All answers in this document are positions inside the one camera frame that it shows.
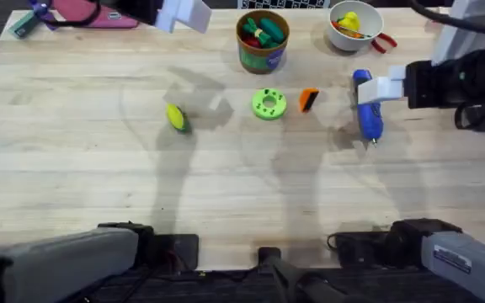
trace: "pink object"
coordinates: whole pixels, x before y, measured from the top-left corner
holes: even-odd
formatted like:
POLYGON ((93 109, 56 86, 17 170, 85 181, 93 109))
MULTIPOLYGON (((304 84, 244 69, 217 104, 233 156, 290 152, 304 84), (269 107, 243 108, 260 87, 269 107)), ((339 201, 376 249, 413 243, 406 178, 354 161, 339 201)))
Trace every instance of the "pink object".
MULTIPOLYGON (((79 21, 89 16, 95 7, 94 3, 87 0, 54 0, 54 8, 65 20, 79 21)), ((88 27, 90 28, 135 28, 139 22, 125 17, 111 8, 102 7, 99 17, 88 27)))

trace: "green donut toy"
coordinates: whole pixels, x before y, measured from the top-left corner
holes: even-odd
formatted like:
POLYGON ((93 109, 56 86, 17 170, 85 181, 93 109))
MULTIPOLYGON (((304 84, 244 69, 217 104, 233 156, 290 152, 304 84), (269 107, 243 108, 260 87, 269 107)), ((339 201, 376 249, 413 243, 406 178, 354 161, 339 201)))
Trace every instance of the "green donut toy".
POLYGON ((252 110, 263 120, 276 120, 284 114, 286 109, 287 101, 284 94, 278 89, 260 89, 252 98, 252 110))

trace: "cup with green toys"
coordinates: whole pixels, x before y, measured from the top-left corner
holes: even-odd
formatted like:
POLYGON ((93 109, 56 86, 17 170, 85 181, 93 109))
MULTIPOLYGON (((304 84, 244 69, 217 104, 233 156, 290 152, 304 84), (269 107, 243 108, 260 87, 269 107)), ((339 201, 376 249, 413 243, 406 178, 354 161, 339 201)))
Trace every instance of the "cup with green toys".
POLYGON ((272 72, 282 59, 290 28, 277 13, 254 10, 237 22, 239 60, 242 67, 255 74, 272 72))

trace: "white robot part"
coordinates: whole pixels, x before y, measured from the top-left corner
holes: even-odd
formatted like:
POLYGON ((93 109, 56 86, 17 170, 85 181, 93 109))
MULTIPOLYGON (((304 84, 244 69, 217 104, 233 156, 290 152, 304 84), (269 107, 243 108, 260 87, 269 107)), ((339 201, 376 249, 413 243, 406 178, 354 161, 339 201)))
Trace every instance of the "white robot part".
POLYGON ((155 27, 173 33, 179 21, 191 29, 205 33, 211 20, 211 9, 201 0, 165 0, 158 11, 155 27))
POLYGON ((405 66, 390 66, 388 77, 376 77, 359 85, 358 104, 377 103, 403 97, 405 66))

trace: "white bowl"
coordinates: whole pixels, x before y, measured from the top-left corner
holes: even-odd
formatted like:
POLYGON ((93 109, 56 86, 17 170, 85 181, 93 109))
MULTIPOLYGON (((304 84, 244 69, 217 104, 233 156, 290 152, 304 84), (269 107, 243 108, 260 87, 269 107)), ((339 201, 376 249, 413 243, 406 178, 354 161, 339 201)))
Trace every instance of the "white bowl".
POLYGON ((330 9, 328 15, 327 36, 330 42, 344 51, 358 51, 367 46, 383 30, 383 17, 376 8, 360 1, 343 1, 330 9), (359 16, 359 33, 369 35, 363 39, 357 39, 342 34, 332 25, 332 21, 342 18, 348 12, 355 12, 359 16))

